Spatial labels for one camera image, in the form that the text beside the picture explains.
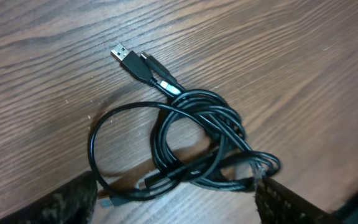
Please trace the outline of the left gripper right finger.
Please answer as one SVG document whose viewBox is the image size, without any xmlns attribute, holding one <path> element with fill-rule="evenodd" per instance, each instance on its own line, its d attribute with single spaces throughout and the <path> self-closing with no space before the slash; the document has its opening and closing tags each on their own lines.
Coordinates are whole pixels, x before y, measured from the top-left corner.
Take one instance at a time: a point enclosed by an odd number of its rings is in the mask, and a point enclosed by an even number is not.
<svg viewBox="0 0 358 224">
<path fill-rule="evenodd" d="M 335 224 L 337 219 L 271 178 L 258 181 L 255 203 L 262 224 Z"/>
</svg>

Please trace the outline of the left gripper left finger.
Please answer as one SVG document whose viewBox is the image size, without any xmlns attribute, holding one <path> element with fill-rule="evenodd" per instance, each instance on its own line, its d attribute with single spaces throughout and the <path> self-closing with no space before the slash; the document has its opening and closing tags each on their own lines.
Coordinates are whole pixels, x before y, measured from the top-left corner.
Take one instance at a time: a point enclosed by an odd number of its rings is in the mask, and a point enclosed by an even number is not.
<svg viewBox="0 0 358 224">
<path fill-rule="evenodd" d="M 96 179 L 87 171 L 0 219 L 0 224 L 88 224 L 94 213 L 97 194 Z"/>
</svg>

